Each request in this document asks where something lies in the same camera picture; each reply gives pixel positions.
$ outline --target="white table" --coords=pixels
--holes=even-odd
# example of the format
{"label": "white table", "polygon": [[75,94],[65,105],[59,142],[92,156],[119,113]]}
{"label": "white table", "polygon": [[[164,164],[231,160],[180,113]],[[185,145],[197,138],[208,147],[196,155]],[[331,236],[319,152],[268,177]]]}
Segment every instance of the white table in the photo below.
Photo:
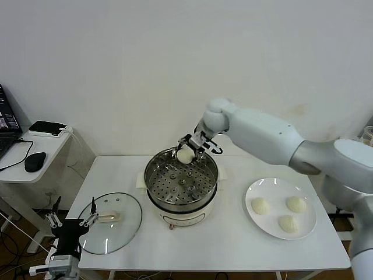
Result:
{"label": "white table", "polygon": [[[322,271],[350,267],[349,257],[306,176],[271,166],[255,157],[215,157],[228,179],[215,197],[212,213],[190,227],[168,229],[148,197],[136,189],[136,175],[148,156],[99,156],[95,159],[67,218],[77,218],[92,196],[126,192],[138,199],[143,220],[135,238],[107,255],[82,253],[84,270],[134,271]],[[300,186],[314,200],[315,230],[301,240],[280,240],[248,216],[243,196],[257,179],[279,177]]]}
{"label": "white table", "polygon": [[[16,188],[15,183],[31,184],[39,181],[45,171],[55,159],[58,152],[67,142],[70,137],[69,133],[62,134],[61,137],[43,137],[43,136],[32,136],[29,134],[28,128],[22,127],[25,133],[22,135],[24,140],[34,141],[34,145],[30,150],[29,155],[33,153],[45,152],[47,154],[43,167],[36,172],[29,173],[24,169],[24,163],[10,167],[0,172],[0,196],[15,209],[21,216],[25,217],[39,230],[34,239],[41,242],[46,236],[53,236],[49,225],[39,217],[29,206],[27,201],[19,197],[13,191]],[[17,143],[14,144],[7,153],[0,159],[0,167],[11,165],[12,163],[22,160],[30,147],[30,143]],[[35,253],[38,245],[32,242],[30,247],[27,249],[28,253]]]}

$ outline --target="white plate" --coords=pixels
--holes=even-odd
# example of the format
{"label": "white plate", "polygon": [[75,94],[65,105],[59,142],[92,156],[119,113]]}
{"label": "white plate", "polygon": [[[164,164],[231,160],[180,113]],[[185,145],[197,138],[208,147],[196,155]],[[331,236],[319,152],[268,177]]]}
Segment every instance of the white plate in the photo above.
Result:
{"label": "white plate", "polygon": [[[270,206],[270,214],[259,215],[251,207],[254,198],[262,197]],[[304,213],[295,213],[288,209],[286,201],[289,197],[305,199],[307,209]],[[286,240],[300,239],[307,236],[316,226],[316,211],[312,199],[302,189],[279,178],[264,178],[253,183],[246,192],[245,203],[253,221],[265,232]],[[298,220],[299,231],[287,233],[279,225],[279,217],[292,215]]]}

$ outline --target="glass lid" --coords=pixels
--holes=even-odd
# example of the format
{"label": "glass lid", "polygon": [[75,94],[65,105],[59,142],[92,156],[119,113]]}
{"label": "glass lid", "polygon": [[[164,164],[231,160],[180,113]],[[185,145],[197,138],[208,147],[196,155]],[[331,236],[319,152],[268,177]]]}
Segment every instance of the glass lid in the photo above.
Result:
{"label": "glass lid", "polygon": [[[105,194],[95,199],[98,219],[80,237],[82,249],[92,254],[109,254],[127,245],[136,235],[142,220],[140,203],[124,192]],[[79,218],[90,215],[91,203]]]}

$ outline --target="computer mouse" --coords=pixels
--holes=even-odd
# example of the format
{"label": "computer mouse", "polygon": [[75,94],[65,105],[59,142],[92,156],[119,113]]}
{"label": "computer mouse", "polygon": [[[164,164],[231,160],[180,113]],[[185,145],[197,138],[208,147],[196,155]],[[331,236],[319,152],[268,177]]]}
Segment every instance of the computer mouse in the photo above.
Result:
{"label": "computer mouse", "polygon": [[36,172],[43,167],[46,153],[33,153],[24,160],[24,169],[27,172]]}

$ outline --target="dumpling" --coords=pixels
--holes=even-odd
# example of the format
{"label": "dumpling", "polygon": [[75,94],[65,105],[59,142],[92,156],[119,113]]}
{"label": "dumpling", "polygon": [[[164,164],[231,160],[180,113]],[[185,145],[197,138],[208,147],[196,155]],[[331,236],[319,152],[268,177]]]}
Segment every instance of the dumpling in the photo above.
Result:
{"label": "dumpling", "polygon": [[297,233],[299,231],[298,221],[291,215],[281,216],[279,225],[287,233]]}
{"label": "dumpling", "polygon": [[304,213],[307,209],[307,204],[301,197],[289,197],[286,206],[295,213]]}
{"label": "dumpling", "polygon": [[267,200],[265,200],[262,197],[254,198],[251,201],[251,207],[257,214],[260,214],[260,215],[269,214],[269,204]]}
{"label": "dumpling", "polygon": [[194,159],[194,151],[186,145],[178,150],[176,155],[178,161],[186,165],[190,164]]}

